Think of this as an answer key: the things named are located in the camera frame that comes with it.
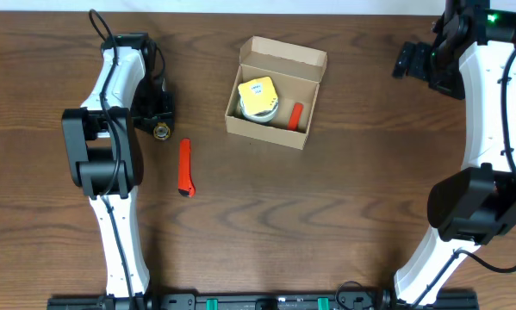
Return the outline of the yellow sticky note pad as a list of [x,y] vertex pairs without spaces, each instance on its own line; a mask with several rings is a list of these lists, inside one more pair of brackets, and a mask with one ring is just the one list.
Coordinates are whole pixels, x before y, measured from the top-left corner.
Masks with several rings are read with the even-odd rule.
[[237,90],[246,115],[269,113],[277,106],[278,95],[271,77],[255,78],[240,84]]

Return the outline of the white masking tape roll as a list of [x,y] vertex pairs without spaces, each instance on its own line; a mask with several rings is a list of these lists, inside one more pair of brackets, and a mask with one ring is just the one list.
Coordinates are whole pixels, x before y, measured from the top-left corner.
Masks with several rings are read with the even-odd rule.
[[245,108],[245,105],[244,105],[244,101],[242,99],[239,99],[239,106],[240,106],[240,110],[241,110],[242,115],[248,121],[253,121],[253,122],[256,122],[256,123],[264,124],[264,123],[272,121],[276,117],[277,112],[278,112],[279,103],[275,102],[274,107],[273,107],[272,110],[260,112],[260,113],[258,113],[256,115],[249,115],[249,114],[246,113],[246,108]]

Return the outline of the small orange lighter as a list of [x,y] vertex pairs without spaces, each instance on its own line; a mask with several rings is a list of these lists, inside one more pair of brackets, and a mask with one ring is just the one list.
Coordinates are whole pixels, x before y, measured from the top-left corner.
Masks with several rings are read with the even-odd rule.
[[299,121],[301,119],[301,116],[302,116],[302,111],[303,111],[303,105],[299,102],[296,102],[293,106],[293,109],[292,109],[292,112],[291,112],[291,115],[290,115],[290,118],[289,118],[289,123],[288,123],[288,126],[287,126],[287,129],[290,130],[290,131],[296,131],[297,128],[298,128],[298,125],[299,125]]

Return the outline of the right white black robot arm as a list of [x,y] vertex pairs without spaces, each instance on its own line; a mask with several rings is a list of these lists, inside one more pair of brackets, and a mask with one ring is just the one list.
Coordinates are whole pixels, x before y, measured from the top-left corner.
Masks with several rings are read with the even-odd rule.
[[465,152],[460,171],[432,187],[426,235],[378,295],[379,309],[475,308],[474,294],[443,286],[464,259],[516,225],[516,12],[449,1],[432,30],[433,43],[404,43],[393,75],[464,101]]

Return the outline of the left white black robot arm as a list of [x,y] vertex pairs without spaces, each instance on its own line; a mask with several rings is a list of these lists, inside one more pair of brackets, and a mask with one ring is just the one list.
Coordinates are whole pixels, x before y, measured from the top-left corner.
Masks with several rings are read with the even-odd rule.
[[68,108],[61,124],[72,181],[87,196],[101,233],[107,266],[104,297],[95,302],[51,301],[51,306],[89,309],[156,309],[143,256],[137,196],[144,163],[137,132],[158,141],[174,130],[175,105],[163,57],[146,33],[109,36],[101,45],[103,68],[89,97]]

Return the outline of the long orange utility knife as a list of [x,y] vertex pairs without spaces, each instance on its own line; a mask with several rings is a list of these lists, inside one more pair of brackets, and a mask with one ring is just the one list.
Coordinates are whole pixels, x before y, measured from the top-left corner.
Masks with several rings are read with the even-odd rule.
[[177,188],[179,193],[185,197],[193,197],[196,193],[196,187],[191,177],[190,155],[190,139],[183,138],[180,141]]

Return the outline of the open brown cardboard box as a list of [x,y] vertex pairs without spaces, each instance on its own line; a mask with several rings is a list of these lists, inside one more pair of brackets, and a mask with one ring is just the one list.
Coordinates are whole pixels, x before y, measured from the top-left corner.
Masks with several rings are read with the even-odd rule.
[[[281,146],[303,149],[308,138],[320,82],[326,70],[324,51],[251,37],[239,50],[239,68],[225,112],[229,133]],[[239,106],[238,86],[255,78],[271,77],[278,95],[278,112],[267,123],[248,121]],[[296,102],[303,105],[296,131],[287,129]]]

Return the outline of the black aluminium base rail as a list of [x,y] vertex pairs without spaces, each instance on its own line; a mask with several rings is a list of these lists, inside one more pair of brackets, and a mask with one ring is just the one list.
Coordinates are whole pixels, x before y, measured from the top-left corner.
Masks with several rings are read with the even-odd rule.
[[341,309],[410,309],[391,299],[389,291],[381,293],[346,290],[334,294],[165,294],[114,298],[54,298],[47,310],[76,309],[150,309],[150,310],[341,310]]

